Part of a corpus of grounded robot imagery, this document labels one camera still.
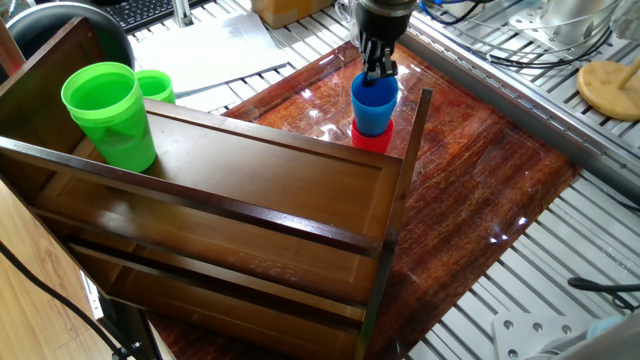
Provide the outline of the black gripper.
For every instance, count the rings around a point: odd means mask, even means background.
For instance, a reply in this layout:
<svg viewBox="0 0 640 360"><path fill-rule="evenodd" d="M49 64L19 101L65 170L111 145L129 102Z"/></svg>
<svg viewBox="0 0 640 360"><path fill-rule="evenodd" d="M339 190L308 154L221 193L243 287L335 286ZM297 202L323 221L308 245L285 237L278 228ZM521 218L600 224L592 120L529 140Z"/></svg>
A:
<svg viewBox="0 0 640 360"><path fill-rule="evenodd" d="M412 5L384 14L365 5L355 7L364 86L373 86L379 78L395 77L398 74L397 63L392 58L394 49L381 43L395 43L406 32L412 12Z"/></svg>

